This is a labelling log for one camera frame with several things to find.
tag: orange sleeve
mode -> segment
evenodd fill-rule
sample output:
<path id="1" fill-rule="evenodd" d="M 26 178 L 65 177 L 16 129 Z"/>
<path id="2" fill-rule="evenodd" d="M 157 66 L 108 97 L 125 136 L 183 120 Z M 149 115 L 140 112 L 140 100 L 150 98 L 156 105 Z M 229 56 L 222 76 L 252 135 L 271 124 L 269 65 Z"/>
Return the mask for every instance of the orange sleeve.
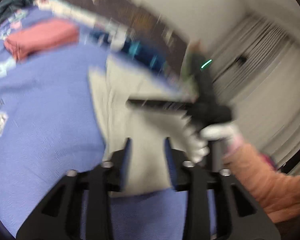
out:
<path id="1" fill-rule="evenodd" d="M 224 162 L 274 223 L 300 215 L 300 176 L 273 171 L 250 144 L 244 144 Z"/>

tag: metal bolt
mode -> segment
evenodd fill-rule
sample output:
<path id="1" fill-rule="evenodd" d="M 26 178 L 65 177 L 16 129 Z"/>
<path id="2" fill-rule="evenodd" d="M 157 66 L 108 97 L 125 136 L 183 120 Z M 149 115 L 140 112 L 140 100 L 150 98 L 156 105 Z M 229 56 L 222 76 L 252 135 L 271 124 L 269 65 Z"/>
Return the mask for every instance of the metal bolt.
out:
<path id="1" fill-rule="evenodd" d="M 75 177 L 77 176 L 78 172 L 76 170 L 69 170 L 67 171 L 67 176 L 68 177 Z"/>
<path id="2" fill-rule="evenodd" d="M 194 163 L 192 161 L 184 161 L 183 162 L 183 166 L 185 166 L 187 168 L 193 168 L 194 167 Z"/>
<path id="3" fill-rule="evenodd" d="M 222 176 L 230 176 L 231 175 L 231 171 L 229 170 L 229 169 L 223 169 L 223 170 L 221 170 L 220 171 L 220 174 L 222 175 Z"/>
<path id="4" fill-rule="evenodd" d="M 106 161 L 106 162 L 102 162 L 101 166 L 103 168 L 111 168 L 113 166 L 112 162 Z"/>

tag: white cloth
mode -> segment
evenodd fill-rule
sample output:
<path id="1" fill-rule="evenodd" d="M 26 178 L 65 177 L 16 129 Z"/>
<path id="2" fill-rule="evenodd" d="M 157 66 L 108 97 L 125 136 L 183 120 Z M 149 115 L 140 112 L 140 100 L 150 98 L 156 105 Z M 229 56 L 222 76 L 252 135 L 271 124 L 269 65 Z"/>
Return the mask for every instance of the white cloth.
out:
<path id="1" fill-rule="evenodd" d="M 104 160 L 132 139 L 123 195 L 139 195 L 171 187 L 164 140 L 192 160 L 207 154 L 206 143 L 185 133 L 185 113 L 154 112 L 126 104 L 129 97 L 180 101 L 181 96 L 156 81 L 148 70 L 127 68 L 109 57 L 106 75 L 90 70 L 89 80 L 98 125 L 106 141 Z"/>

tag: pink fabric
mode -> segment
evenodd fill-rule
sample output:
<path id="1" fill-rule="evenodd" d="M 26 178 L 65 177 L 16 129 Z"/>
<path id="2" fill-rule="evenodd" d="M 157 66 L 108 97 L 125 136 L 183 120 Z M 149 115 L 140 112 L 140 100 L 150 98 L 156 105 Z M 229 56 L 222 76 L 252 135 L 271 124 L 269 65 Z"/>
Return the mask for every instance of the pink fabric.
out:
<path id="1" fill-rule="evenodd" d="M 273 162 L 272 162 L 272 160 L 270 159 L 269 156 L 264 155 L 264 154 L 260 154 L 260 157 L 263 159 L 263 161 L 264 161 L 265 163 L 268 163 L 268 164 L 269 164 L 269 166 L 271 167 L 271 169 L 272 169 L 273 171 L 276 170 L 275 167 L 273 166 Z"/>
<path id="2" fill-rule="evenodd" d="M 34 52 L 53 49 L 78 40 L 79 30 L 74 24 L 55 18 L 9 35 L 4 41 L 4 46 L 18 61 Z"/>
<path id="3" fill-rule="evenodd" d="M 10 27 L 15 30 L 20 29 L 22 27 L 22 23 L 21 21 L 13 22 L 10 24 Z"/>

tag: black mount bracket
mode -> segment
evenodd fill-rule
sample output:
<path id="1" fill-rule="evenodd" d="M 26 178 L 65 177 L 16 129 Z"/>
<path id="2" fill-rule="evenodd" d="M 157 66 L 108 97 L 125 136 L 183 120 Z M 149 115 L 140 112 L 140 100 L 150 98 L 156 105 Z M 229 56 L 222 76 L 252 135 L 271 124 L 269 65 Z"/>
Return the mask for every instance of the black mount bracket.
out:
<path id="1" fill-rule="evenodd" d="M 108 162 L 92 171 L 68 171 L 36 206 L 17 233 L 17 240 L 80 240 L 82 195 L 89 190 L 87 240 L 113 240 L 109 191 L 122 189 L 124 163 L 131 140 Z M 280 234 L 258 202 L 229 170 L 209 172 L 165 141 L 171 182 L 188 191 L 183 240 L 210 240 L 208 189 L 217 210 L 217 240 L 280 240 Z"/>

